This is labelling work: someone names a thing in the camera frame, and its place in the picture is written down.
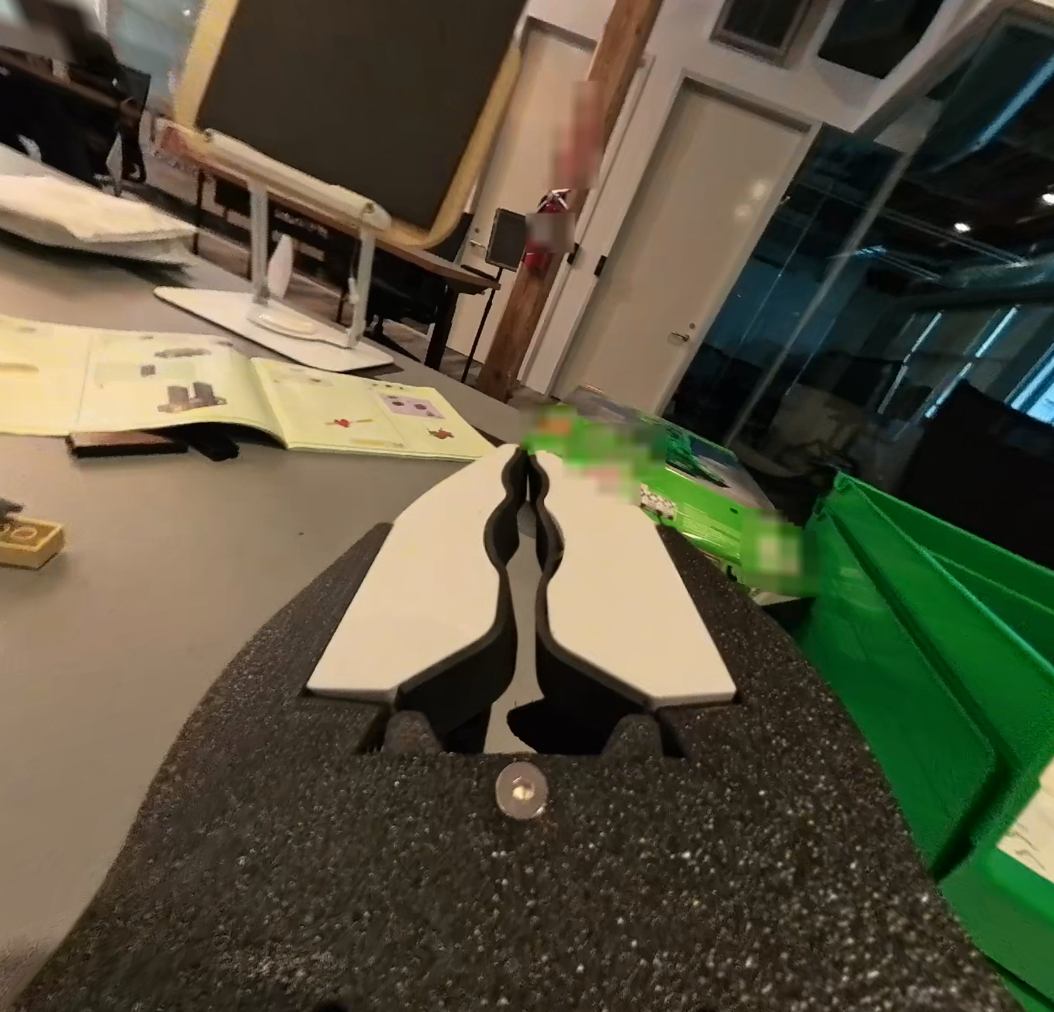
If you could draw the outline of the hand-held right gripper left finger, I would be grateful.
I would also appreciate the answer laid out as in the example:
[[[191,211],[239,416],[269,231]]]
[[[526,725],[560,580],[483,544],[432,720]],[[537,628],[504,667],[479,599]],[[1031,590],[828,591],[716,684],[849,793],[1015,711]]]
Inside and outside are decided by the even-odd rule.
[[[421,713],[441,740],[486,729],[518,667],[508,564],[527,485],[527,453],[506,444],[385,526],[307,693]]]

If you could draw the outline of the green toy set box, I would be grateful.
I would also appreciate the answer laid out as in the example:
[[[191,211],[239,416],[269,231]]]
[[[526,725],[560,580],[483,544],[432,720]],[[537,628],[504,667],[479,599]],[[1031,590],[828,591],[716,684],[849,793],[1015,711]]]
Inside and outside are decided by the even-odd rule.
[[[815,546],[721,445],[588,387],[541,407],[523,441],[677,531],[761,604],[818,592]]]

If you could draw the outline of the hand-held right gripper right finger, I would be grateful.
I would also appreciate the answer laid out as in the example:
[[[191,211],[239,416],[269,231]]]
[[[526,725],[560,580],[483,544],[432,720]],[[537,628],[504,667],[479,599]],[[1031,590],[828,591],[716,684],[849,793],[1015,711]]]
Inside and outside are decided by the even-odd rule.
[[[601,750],[623,720],[736,704],[731,672],[637,492],[542,451],[529,486],[536,685],[557,743]]]

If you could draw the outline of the white door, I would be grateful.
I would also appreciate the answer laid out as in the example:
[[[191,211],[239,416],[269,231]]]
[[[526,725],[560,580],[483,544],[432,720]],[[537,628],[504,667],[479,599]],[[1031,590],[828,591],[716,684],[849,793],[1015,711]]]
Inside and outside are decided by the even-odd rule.
[[[686,78],[550,393],[646,413],[674,395],[815,138],[812,123]]]

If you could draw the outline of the grey framed wall panel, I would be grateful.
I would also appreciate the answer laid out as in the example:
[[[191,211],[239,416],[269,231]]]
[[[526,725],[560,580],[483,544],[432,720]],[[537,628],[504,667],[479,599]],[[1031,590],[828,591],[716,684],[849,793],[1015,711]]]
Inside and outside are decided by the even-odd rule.
[[[710,39],[783,65],[815,0],[725,0]]]

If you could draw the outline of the red fire extinguisher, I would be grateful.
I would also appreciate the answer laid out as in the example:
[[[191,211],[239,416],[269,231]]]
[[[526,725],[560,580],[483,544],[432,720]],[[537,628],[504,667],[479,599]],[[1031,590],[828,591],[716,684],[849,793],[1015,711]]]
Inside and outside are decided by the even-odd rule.
[[[526,216],[526,236],[522,264],[535,276],[542,276],[550,264],[573,248],[575,217],[569,208],[567,189],[551,190]]]

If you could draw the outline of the white numbered paper bag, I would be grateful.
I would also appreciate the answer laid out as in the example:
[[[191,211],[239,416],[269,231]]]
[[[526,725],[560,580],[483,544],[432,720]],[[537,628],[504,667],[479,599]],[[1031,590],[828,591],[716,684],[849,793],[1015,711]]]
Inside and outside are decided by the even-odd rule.
[[[47,247],[183,266],[196,230],[143,202],[54,176],[1,176],[1,229]]]

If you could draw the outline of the green plastic bin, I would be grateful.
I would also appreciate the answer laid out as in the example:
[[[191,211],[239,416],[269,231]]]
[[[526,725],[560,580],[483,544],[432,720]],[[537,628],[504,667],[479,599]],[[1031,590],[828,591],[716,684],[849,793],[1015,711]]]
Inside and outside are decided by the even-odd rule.
[[[1053,883],[998,850],[1053,797],[1052,573],[839,475],[796,632],[883,770],[930,875],[1027,1010],[1052,1010]]]

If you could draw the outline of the tan toy brick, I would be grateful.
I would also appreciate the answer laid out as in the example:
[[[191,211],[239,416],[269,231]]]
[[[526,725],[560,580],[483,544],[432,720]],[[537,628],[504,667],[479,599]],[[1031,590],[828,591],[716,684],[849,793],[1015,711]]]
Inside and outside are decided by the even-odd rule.
[[[38,571],[62,553],[64,526],[57,522],[8,515],[1,522],[1,566]]]

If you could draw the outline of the grey desk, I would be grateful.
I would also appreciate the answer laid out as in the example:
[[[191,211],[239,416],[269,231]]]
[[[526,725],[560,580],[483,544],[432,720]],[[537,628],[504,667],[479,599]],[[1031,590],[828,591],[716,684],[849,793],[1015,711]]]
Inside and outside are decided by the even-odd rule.
[[[523,989],[492,761],[310,697],[369,537],[476,465],[291,454],[77,466],[2,440],[69,527],[2,573],[2,1009],[481,1008]]]

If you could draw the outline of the white monitor stand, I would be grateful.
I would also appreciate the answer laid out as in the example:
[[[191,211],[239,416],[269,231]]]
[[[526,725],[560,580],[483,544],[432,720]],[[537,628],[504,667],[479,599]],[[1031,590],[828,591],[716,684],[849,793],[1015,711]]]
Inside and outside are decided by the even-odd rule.
[[[195,131],[165,121],[161,143],[183,158],[243,178],[250,200],[250,283],[246,291],[157,287],[159,300],[220,326],[287,361],[330,373],[360,373],[394,363],[392,355],[365,340],[367,307],[377,238],[392,220],[376,201],[305,175],[243,142],[215,131]],[[285,300],[292,274],[292,251],[270,249],[273,193],[289,193],[296,208],[327,210],[360,233],[360,257],[348,269],[347,328],[315,320]]]

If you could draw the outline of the small black sign stand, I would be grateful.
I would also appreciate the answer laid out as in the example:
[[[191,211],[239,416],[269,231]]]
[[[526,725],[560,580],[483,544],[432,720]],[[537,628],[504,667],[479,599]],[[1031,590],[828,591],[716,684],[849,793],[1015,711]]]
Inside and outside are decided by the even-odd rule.
[[[497,269],[516,272],[523,259],[527,238],[526,215],[497,208],[484,259]]]

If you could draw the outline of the dark brown toy plate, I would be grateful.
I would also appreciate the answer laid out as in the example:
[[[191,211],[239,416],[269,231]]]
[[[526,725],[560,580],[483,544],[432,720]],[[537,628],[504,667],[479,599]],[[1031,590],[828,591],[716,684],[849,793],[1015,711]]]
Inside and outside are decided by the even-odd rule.
[[[184,440],[149,430],[77,431],[64,441],[70,455],[78,460],[162,456],[190,451]]]

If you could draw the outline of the wooden post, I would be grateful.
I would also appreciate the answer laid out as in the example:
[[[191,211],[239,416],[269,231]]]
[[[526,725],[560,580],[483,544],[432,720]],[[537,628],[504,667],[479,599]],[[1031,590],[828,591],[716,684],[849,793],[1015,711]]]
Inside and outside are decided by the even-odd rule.
[[[518,385],[536,325],[575,245],[575,223],[599,171],[629,89],[665,0],[614,0],[586,80],[575,90],[567,125],[557,143],[554,191],[567,192],[563,211],[540,212],[529,249],[507,297],[476,386],[506,402]]]

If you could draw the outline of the black wall panel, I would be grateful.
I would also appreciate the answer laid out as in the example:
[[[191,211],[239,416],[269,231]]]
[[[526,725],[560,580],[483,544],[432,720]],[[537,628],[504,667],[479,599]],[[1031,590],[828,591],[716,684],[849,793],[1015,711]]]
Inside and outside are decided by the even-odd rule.
[[[844,0],[818,57],[885,78],[920,42],[945,0]]]

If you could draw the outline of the pale green instruction booklet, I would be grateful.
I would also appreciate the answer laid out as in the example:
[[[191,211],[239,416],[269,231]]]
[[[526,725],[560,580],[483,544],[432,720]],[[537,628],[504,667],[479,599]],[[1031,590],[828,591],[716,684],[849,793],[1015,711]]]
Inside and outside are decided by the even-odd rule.
[[[290,452],[471,462],[494,447],[433,388],[250,358],[217,336],[1,318],[1,431],[231,425]]]

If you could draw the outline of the cream framed dark monitor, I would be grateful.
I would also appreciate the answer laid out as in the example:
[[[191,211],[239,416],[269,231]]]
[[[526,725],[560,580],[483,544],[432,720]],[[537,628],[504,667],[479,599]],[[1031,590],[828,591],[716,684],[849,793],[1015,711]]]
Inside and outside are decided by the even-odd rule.
[[[204,0],[171,125],[196,161],[432,248],[504,122],[528,2]]]

